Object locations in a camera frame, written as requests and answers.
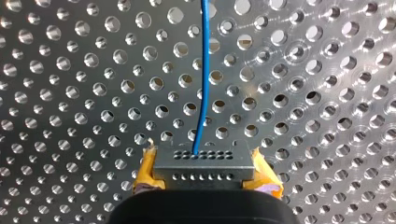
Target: perforated metal sheet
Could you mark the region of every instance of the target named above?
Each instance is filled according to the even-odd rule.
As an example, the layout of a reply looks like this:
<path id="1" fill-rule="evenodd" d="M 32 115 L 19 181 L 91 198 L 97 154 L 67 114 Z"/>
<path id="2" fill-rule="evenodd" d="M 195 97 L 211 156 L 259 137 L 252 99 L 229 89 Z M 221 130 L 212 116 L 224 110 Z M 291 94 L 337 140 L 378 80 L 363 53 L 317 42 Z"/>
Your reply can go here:
<path id="1" fill-rule="evenodd" d="M 261 146 L 303 223 L 396 222 L 395 10 L 212 0 L 203 143 Z M 149 137 L 193 139 L 200 2 L 4 0 L 0 16 L 0 223 L 105 223 Z"/>

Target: metal surface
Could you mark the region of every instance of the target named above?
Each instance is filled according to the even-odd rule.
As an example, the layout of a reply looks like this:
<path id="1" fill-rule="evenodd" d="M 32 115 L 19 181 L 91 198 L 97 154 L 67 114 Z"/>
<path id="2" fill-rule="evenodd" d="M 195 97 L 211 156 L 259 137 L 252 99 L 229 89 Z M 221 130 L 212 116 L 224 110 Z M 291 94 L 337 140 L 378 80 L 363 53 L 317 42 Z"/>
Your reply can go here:
<path id="1" fill-rule="evenodd" d="M 241 189 L 243 180 L 253 179 L 246 143 L 205 149 L 191 155 L 191 145 L 159 146 L 154 178 L 164 180 L 167 189 Z"/>
<path id="2" fill-rule="evenodd" d="M 199 5 L 1 2 L 3 223 L 104 223 L 131 194 L 148 137 L 193 139 Z M 203 144 L 261 146 L 303 223 L 395 222 L 394 2 L 211 10 Z"/>

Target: circular hole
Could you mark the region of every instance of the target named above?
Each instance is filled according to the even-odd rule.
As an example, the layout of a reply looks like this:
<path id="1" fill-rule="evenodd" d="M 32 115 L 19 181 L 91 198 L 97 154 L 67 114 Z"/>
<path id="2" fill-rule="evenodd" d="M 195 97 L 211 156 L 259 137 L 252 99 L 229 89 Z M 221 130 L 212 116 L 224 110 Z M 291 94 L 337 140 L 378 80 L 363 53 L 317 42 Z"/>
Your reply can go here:
<path id="1" fill-rule="evenodd" d="M 335 154 L 338 157 L 345 157 L 350 152 L 350 147 L 347 145 L 340 145 L 335 149 Z"/>
<path id="2" fill-rule="evenodd" d="M 322 69 L 322 63 L 318 60 L 311 60 L 306 64 L 305 70 L 309 75 L 315 75 Z"/>
<path id="3" fill-rule="evenodd" d="M 338 170 L 334 174 L 334 178 L 337 181 L 345 180 L 348 177 L 348 172 L 346 170 Z"/>
<path id="4" fill-rule="evenodd" d="M 212 110 L 215 111 L 216 113 L 221 113 L 225 109 L 225 103 L 221 100 L 217 100 L 213 103 L 212 105 Z"/>
<path id="5" fill-rule="evenodd" d="M 220 71 L 215 70 L 210 73 L 209 81 L 212 85 L 219 85 L 223 77 L 224 75 Z"/>
<path id="6" fill-rule="evenodd" d="M 310 183 L 317 181 L 318 178 L 319 175 L 315 171 L 309 171 L 308 173 L 305 174 L 305 180 Z"/>
<path id="7" fill-rule="evenodd" d="M 368 203 L 372 201 L 375 198 L 375 194 L 371 191 L 366 191 L 361 195 L 361 199 L 365 202 Z"/>
<path id="8" fill-rule="evenodd" d="M 130 0 L 119 0 L 117 3 L 117 7 L 119 8 L 119 11 L 121 12 L 126 12 L 131 9 L 131 1 Z"/>
<path id="9" fill-rule="evenodd" d="M 291 144 L 292 145 L 294 145 L 294 146 L 299 146 L 302 142 L 304 141 L 304 139 L 302 138 L 302 137 L 300 137 L 300 136 L 293 136 L 292 138 L 291 138 Z"/>
<path id="10" fill-rule="evenodd" d="M 128 117 L 132 120 L 138 120 L 142 116 L 140 110 L 138 108 L 132 107 L 128 110 Z"/>
<path id="11" fill-rule="evenodd" d="M 90 33 L 91 27 L 85 21 L 76 22 L 75 31 L 80 36 L 87 36 Z"/>
<path id="12" fill-rule="evenodd" d="M 222 21 L 219 29 L 224 35 L 227 35 L 233 30 L 233 23 L 231 21 Z"/>
<path id="13" fill-rule="evenodd" d="M 99 36 L 96 38 L 95 45 L 99 49 L 105 49 L 107 47 L 107 39 Z"/>
<path id="14" fill-rule="evenodd" d="M 147 12 L 139 12 L 134 22 L 139 28 L 147 29 L 151 25 L 151 17 Z"/>
<path id="15" fill-rule="evenodd" d="M 66 95 L 70 99 L 77 99 L 79 97 L 79 90 L 77 87 L 74 86 L 68 86 L 66 88 Z"/>
<path id="16" fill-rule="evenodd" d="M 306 38 L 311 42 L 316 42 L 323 36 L 323 29 L 320 26 L 310 26 L 308 30 L 306 30 L 305 34 Z"/>
<path id="17" fill-rule="evenodd" d="M 296 11 L 291 13 L 291 15 L 289 17 L 289 21 L 292 24 L 298 24 L 298 23 L 302 22 L 303 20 L 304 20 L 304 13 L 300 9 L 297 9 Z"/>
<path id="18" fill-rule="evenodd" d="M 187 103 L 183 106 L 183 112 L 187 115 L 187 116 L 192 116 L 193 114 L 195 114 L 195 112 L 197 111 L 197 107 L 195 104 L 193 103 Z"/>
<path id="19" fill-rule="evenodd" d="M 58 11 L 56 12 L 56 16 L 61 21 L 67 21 L 70 17 L 70 13 L 66 9 L 60 7 L 60 8 L 58 8 Z"/>
<path id="20" fill-rule="evenodd" d="M 354 114 L 357 116 L 362 117 L 364 114 L 367 113 L 367 111 L 369 110 L 369 105 L 367 103 L 360 103 L 358 105 L 356 105 L 356 107 L 354 108 Z"/>
<path id="21" fill-rule="evenodd" d="M 375 46 L 375 42 L 372 38 L 367 38 L 363 40 L 361 43 L 361 47 L 363 48 L 363 51 L 368 51 L 372 49 Z"/>
<path id="22" fill-rule="evenodd" d="M 75 122 L 80 125 L 86 124 L 88 122 L 88 117 L 84 113 L 77 113 L 75 115 Z"/>
<path id="23" fill-rule="evenodd" d="M 376 56 L 375 63 L 379 67 L 383 68 L 383 67 L 386 67 L 386 66 L 390 65 L 392 60 L 393 60 L 393 56 L 392 56 L 391 53 L 382 52 L 382 53 L 378 54 L 378 56 Z"/>
<path id="24" fill-rule="evenodd" d="M 125 43 L 129 46 L 136 45 L 137 43 L 137 37 L 136 35 L 129 33 L 125 36 Z"/>
<path id="25" fill-rule="evenodd" d="M 159 105 L 155 108 L 155 114 L 157 115 L 158 118 L 163 119 L 166 116 L 169 115 L 169 110 L 168 107 L 165 105 Z"/>
<path id="26" fill-rule="evenodd" d="M 299 59 L 301 59 L 304 56 L 304 48 L 301 46 L 296 46 L 290 49 L 290 52 L 288 54 L 288 57 L 293 61 L 293 62 L 299 62 Z"/>
<path id="27" fill-rule="evenodd" d="M 52 91 L 50 91 L 50 90 L 47 90 L 47 89 L 42 89 L 41 91 L 40 91 L 40 98 L 43 100 L 43 101 L 51 101 L 52 99 L 53 99 L 53 94 L 52 94 Z"/>
<path id="28" fill-rule="evenodd" d="M 87 13 L 90 16 L 97 16 L 99 14 L 99 6 L 94 3 L 89 3 L 87 5 Z"/>
<path id="29" fill-rule="evenodd" d="M 227 95 L 230 97 L 235 97 L 239 93 L 239 88 L 237 86 L 227 87 Z"/>
<path id="30" fill-rule="evenodd" d="M 154 91 L 160 91 L 163 89 L 163 80 L 160 77 L 153 77 L 149 81 L 149 86 Z"/>
<path id="31" fill-rule="evenodd" d="M 14 99 L 18 104 L 26 104 L 28 101 L 27 95 L 24 92 L 15 92 Z"/>
<path id="32" fill-rule="evenodd" d="M 260 113 L 260 120 L 262 122 L 268 122 L 273 117 L 273 114 L 270 111 L 262 111 Z"/>
<path id="33" fill-rule="evenodd" d="M 41 21 L 40 17 L 33 12 L 29 13 L 27 20 L 33 25 L 38 25 Z"/>
<path id="34" fill-rule="evenodd" d="M 276 46 L 283 45 L 287 40 L 288 35 L 282 30 L 275 30 L 271 34 L 271 42 Z"/>
<path id="35" fill-rule="evenodd" d="M 220 127 L 216 129 L 216 137 L 218 139 L 225 139 L 228 137 L 228 130 L 224 127 Z"/>
<path id="36" fill-rule="evenodd" d="M 209 53 L 210 53 L 210 54 L 214 54 L 214 53 L 216 53 L 219 49 L 220 49 L 220 42 L 219 42 L 216 38 L 211 37 L 211 38 L 209 39 Z"/>
<path id="37" fill-rule="evenodd" d="M 239 16 L 243 16 L 250 11 L 251 4 L 249 0 L 236 0 L 233 9 Z"/>
<path id="38" fill-rule="evenodd" d="M 100 115 L 102 121 L 104 122 L 112 122 L 114 120 L 114 114 L 113 112 L 109 111 L 109 110 L 104 110 L 102 111 L 101 115 Z"/>
<path id="39" fill-rule="evenodd" d="M 258 63 L 266 63 L 270 60 L 271 58 L 271 52 L 267 49 L 260 50 L 256 54 L 256 62 Z"/>
<path id="40" fill-rule="evenodd" d="M 6 76 L 15 77 L 17 75 L 17 68 L 10 63 L 6 63 L 3 67 L 3 72 Z"/>
<path id="41" fill-rule="evenodd" d="M 178 24 L 178 23 L 180 23 L 183 20 L 184 13 L 180 10 L 180 8 L 172 7 L 168 11 L 167 18 L 168 18 L 170 23 Z"/>
<path id="42" fill-rule="evenodd" d="M 201 33 L 201 31 L 198 26 L 192 25 L 189 27 L 189 31 L 187 33 L 191 38 L 195 38 Z"/>
<path id="43" fill-rule="evenodd" d="M 337 105 L 327 105 L 321 110 L 320 116 L 323 119 L 330 119 L 337 112 L 337 107 Z"/>
<path id="44" fill-rule="evenodd" d="M 337 128 L 341 131 L 345 131 L 352 126 L 352 120 L 348 118 L 342 118 L 338 120 Z"/>
<path id="45" fill-rule="evenodd" d="M 341 30 L 341 33 L 345 37 L 352 37 L 358 33 L 359 29 L 360 29 L 360 27 L 359 27 L 358 23 L 356 23 L 354 21 L 349 21 L 344 24 L 344 26 Z"/>
<path id="46" fill-rule="evenodd" d="M 347 196 L 344 193 L 336 193 L 332 196 L 332 201 L 335 203 L 342 203 L 346 200 Z"/>
<path id="47" fill-rule="evenodd" d="M 259 132 L 259 129 L 256 126 L 254 126 L 253 124 L 249 124 L 245 128 L 245 135 L 247 137 L 254 137 L 257 135 L 258 132 Z"/>
<path id="48" fill-rule="evenodd" d="M 21 0 L 7 0 L 6 7 L 14 12 L 20 12 L 22 10 Z"/>
<path id="49" fill-rule="evenodd" d="M 372 75 L 368 72 L 363 72 L 359 74 L 358 83 L 361 85 L 367 84 L 372 79 Z"/>
<path id="50" fill-rule="evenodd" d="M 172 141 L 172 139 L 173 139 L 173 134 L 171 132 L 166 131 L 161 133 L 161 141 L 167 142 L 167 141 Z"/>
<path id="51" fill-rule="evenodd" d="M 250 35 L 240 35 L 236 43 L 241 50 L 248 50 L 253 44 L 253 38 Z"/>
<path id="52" fill-rule="evenodd" d="M 113 53 L 113 60 L 118 64 L 125 64 L 128 61 L 128 54 L 123 49 L 117 49 Z"/>
<path id="53" fill-rule="evenodd" d="M 231 114 L 231 116 L 230 116 L 230 122 L 232 123 L 232 124 L 237 124 L 237 123 L 239 123 L 239 121 L 241 121 L 242 120 L 242 118 L 241 118 L 241 116 L 239 116 L 238 114 Z"/>
<path id="54" fill-rule="evenodd" d="M 35 3 L 40 7 L 49 7 L 51 0 L 35 0 Z"/>
<path id="55" fill-rule="evenodd" d="M 384 34 L 390 33 L 396 27 L 396 20 L 392 17 L 382 19 L 378 24 L 378 30 Z"/>
<path id="56" fill-rule="evenodd" d="M 280 148 L 276 151 L 275 156 L 278 160 L 283 161 L 289 157 L 289 152 L 285 148 Z"/>
<path id="57" fill-rule="evenodd" d="M 48 26 L 46 34 L 50 40 L 55 40 L 55 41 L 60 40 L 62 36 L 61 30 L 55 25 Z"/>
<path id="58" fill-rule="evenodd" d="M 176 102 L 178 99 L 178 94 L 174 91 L 169 92 L 168 94 L 168 100 L 172 103 Z"/>
<path id="59" fill-rule="evenodd" d="M 324 48 L 324 53 L 326 56 L 333 56 L 335 53 L 338 52 L 338 50 L 340 49 L 340 47 L 338 46 L 337 43 L 330 43 L 328 45 L 326 45 L 326 47 Z"/>
<path id="60" fill-rule="evenodd" d="M 173 71 L 173 69 L 174 69 L 174 66 L 172 63 L 166 62 L 163 64 L 163 71 L 165 73 L 167 73 L 167 74 L 171 73 Z"/>
<path id="61" fill-rule="evenodd" d="M 56 66 L 59 68 L 59 70 L 68 71 L 70 69 L 70 67 L 72 66 L 72 64 L 70 63 L 70 61 L 67 58 L 59 57 L 56 60 Z"/>
<path id="62" fill-rule="evenodd" d="M 121 90 L 125 93 L 134 92 L 134 83 L 131 80 L 123 80 L 121 82 Z"/>
<path id="63" fill-rule="evenodd" d="M 283 106 L 287 105 L 289 102 L 289 98 L 283 94 L 279 94 L 274 98 L 274 106 L 277 108 L 282 108 Z"/>
<path id="64" fill-rule="evenodd" d="M 370 118 L 370 126 L 372 128 L 379 128 L 384 125 L 385 119 L 381 115 L 374 115 Z"/>
<path id="65" fill-rule="evenodd" d="M 143 57 L 147 60 L 147 61 L 154 61 L 157 59 L 158 56 L 158 52 L 157 49 L 155 49 L 152 46 L 147 46 L 143 49 Z"/>
<path id="66" fill-rule="evenodd" d="M 315 105 L 317 104 L 321 99 L 321 95 L 320 93 L 316 92 L 316 91 L 311 91 L 309 92 L 306 97 L 305 100 L 309 105 Z"/>
<path id="67" fill-rule="evenodd" d="M 273 76 L 277 78 L 282 78 L 287 73 L 288 73 L 288 67 L 283 63 L 277 63 L 272 69 Z"/>
<path id="68" fill-rule="evenodd" d="M 42 74 L 44 72 L 44 65 L 36 60 L 30 62 L 30 71 L 35 74 Z"/>
<path id="69" fill-rule="evenodd" d="M 378 153 L 381 150 L 381 148 L 382 148 L 381 145 L 379 145 L 376 142 L 373 142 L 367 146 L 366 151 L 370 155 L 375 155 L 376 153 Z"/>
<path id="70" fill-rule="evenodd" d="M 252 80 L 255 75 L 253 70 L 250 67 L 243 67 L 239 73 L 239 77 L 244 81 L 244 82 L 249 82 Z"/>
<path id="71" fill-rule="evenodd" d="M 278 135 L 285 134 L 288 130 L 289 126 L 284 122 L 277 123 L 274 127 L 274 132 Z"/>
<path id="72" fill-rule="evenodd" d="M 168 39 L 168 33 L 163 29 L 158 30 L 155 36 L 160 42 L 163 42 Z"/>
<path id="73" fill-rule="evenodd" d="M 315 157 L 317 157 L 319 155 L 319 149 L 317 147 L 310 147 L 308 149 L 305 150 L 305 156 L 308 159 L 314 159 Z"/>
<path id="74" fill-rule="evenodd" d="M 325 16 L 329 19 L 329 21 L 335 21 L 341 14 L 341 10 L 339 7 L 331 7 L 329 10 L 325 12 Z"/>
<path id="75" fill-rule="evenodd" d="M 236 58 L 232 54 L 224 56 L 224 64 L 228 67 L 233 66 L 236 63 Z"/>
<path id="76" fill-rule="evenodd" d="M 121 144 L 121 139 L 116 135 L 111 135 L 108 137 L 107 142 L 111 147 L 119 147 Z"/>
<path id="77" fill-rule="evenodd" d="M 76 53 L 78 51 L 78 43 L 74 41 L 68 41 L 67 42 L 67 50 L 69 50 L 72 53 Z M 45 48 L 45 49 L 40 49 L 40 53 L 43 54 L 50 54 L 50 48 Z"/>
<path id="78" fill-rule="evenodd" d="M 19 33 L 18 33 L 18 39 L 19 39 L 23 44 L 26 44 L 26 45 L 30 45 L 30 44 L 33 43 L 33 35 L 32 35 L 32 33 L 30 33 L 30 32 L 27 31 L 27 30 L 24 30 L 24 29 L 22 29 L 22 30 L 19 31 Z"/>
<path id="79" fill-rule="evenodd" d="M 8 18 L 1 17 L 1 18 L 0 18 L 0 24 L 1 24 L 1 26 L 2 26 L 3 28 L 9 29 L 9 28 L 11 28 L 11 26 L 12 26 L 12 21 L 11 21 L 10 19 L 8 19 Z"/>
<path id="80" fill-rule="evenodd" d="M 268 91 L 271 90 L 271 84 L 267 83 L 267 82 L 262 82 L 259 84 L 259 86 L 257 87 L 257 91 L 261 94 L 265 94 Z"/>
<path id="81" fill-rule="evenodd" d="M 385 132 L 385 140 L 387 140 L 387 141 L 396 140 L 396 129 L 388 129 Z"/>
<path id="82" fill-rule="evenodd" d="M 94 53 L 88 53 L 84 57 L 84 63 L 88 67 L 96 67 L 99 64 L 99 58 Z"/>
<path id="83" fill-rule="evenodd" d="M 104 96 L 107 93 L 107 88 L 103 83 L 97 82 L 97 83 L 93 84 L 92 91 L 97 96 Z"/>
<path id="84" fill-rule="evenodd" d="M 189 47 L 185 43 L 178 42 L 175 44 L 174 46 L 175 56 L 177 56 L 178 58 L 182 58 L 184 56 L 187 56 L 188 53 L 189 53 Z"/>
<path id="85" fill-rule="evenodd" d="M 353 97 L 355 97 L 355 92 L 350 88 L 345 88 L 340 91 L 339 99 L 342 102 L 348 102 L 348 101 L 352 100 Z"/>
<path id="86" fill-rule="evenodd" d="M 119 31 L 121 23 L 119 19 L 114 16 L 110 16 L 106 18 L 105 27 L 111 33 L 116 33 Z"/>
<path id="87" fill-rule="evenodd" d="M 255 99 L 248 97 L 245 98 L 245 100 L 242 103 L 242 107 L 246 110 L 246 111 L 250 111 L 252 109 L 254 109 L 257 105 L 257 102 Z"/>
<path id="88" fill-rule="evenodd" d="M 320 128 L 320 123 L 314 119 L 309 120 L 305 124 L 305 129 L 309 133 L 315 133 L 319 130 L 319 128 Z"/>

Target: metal grid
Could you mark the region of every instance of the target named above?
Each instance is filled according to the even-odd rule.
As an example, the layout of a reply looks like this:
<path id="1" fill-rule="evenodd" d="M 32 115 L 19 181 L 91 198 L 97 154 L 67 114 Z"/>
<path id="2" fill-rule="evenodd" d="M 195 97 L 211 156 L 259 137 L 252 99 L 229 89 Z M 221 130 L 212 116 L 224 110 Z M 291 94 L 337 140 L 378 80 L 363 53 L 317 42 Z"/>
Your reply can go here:
<path id="1" fill-rule="evenodd" d="M 246 139 L 303 223 L 396 222 L 393 1 L 212 0 L 203 143 Z M 142 148 L 190 142 L 200 2 L 5 0 L 0 222 L 105 223 Z"/>

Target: black object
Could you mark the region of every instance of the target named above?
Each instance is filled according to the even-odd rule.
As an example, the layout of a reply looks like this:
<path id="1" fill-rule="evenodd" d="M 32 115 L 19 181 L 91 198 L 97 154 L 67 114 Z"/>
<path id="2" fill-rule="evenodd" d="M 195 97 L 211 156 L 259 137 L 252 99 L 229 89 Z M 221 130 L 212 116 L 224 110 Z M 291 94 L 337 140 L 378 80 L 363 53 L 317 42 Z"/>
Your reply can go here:
<path id="1" fill-rule="evenodd" d="M 291 209 L 254 190 L 153 190 L 121 203 L 109 224 L 299 224 Z"/>

